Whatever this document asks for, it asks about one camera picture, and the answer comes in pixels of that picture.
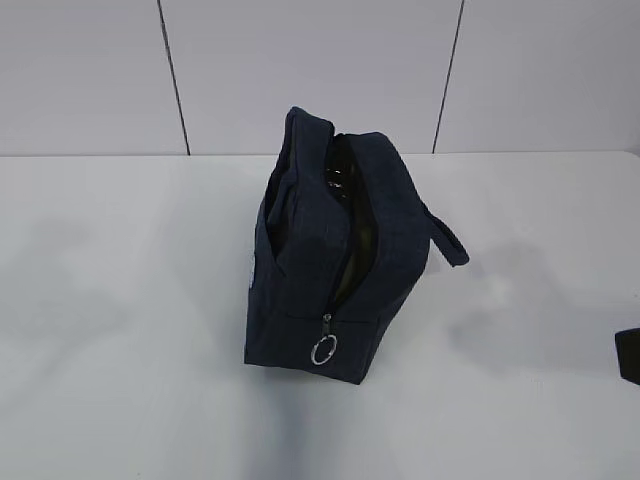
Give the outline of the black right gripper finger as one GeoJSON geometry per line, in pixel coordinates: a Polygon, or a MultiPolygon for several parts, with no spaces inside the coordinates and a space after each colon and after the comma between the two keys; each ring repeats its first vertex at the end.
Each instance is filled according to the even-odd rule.
{"type": "Polygon", "coordinates": [[[640,384],[640,329],[619,331],[614,336],[619,373],[622,379],[640,384]]]}

